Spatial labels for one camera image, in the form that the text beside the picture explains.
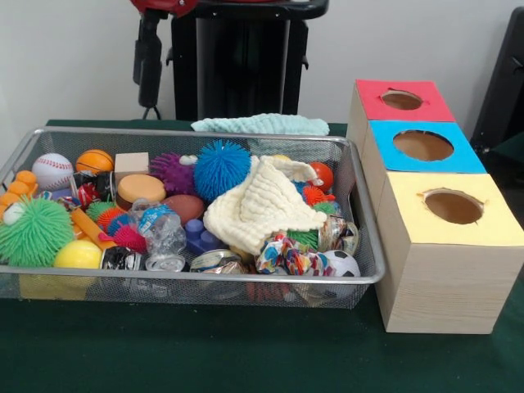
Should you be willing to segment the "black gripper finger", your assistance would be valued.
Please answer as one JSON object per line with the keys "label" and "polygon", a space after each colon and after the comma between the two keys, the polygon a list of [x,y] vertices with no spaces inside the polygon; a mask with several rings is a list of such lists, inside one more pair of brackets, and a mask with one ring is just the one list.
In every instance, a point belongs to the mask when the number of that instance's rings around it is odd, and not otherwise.
{"label": "black gripper finger", "polygon": [[140,105],[147,109],[157,104],[160,90],[162,44],[157,35],[157,26],[161,16],[160,11],[145,10],[142,17],[144,54],[140,78]]}
{"label": "black gripper finger", "polygon": [[142,41],[142,33],[138,32],[138,38],[134,46],[134,60],[133,60],[133,81],[136,85],[140,84],[142,73],[142,60],[144,57],[144,46]]}

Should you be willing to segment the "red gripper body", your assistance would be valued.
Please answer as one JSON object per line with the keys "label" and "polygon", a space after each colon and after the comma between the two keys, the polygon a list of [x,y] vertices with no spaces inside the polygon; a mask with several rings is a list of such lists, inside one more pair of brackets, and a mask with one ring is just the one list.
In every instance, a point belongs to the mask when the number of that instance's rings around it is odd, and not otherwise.
{"label": "red gripper body", "polygon": [[140,13],[146,10],[164,11],[181,17],[196,8],[198,0],[131,0]]}

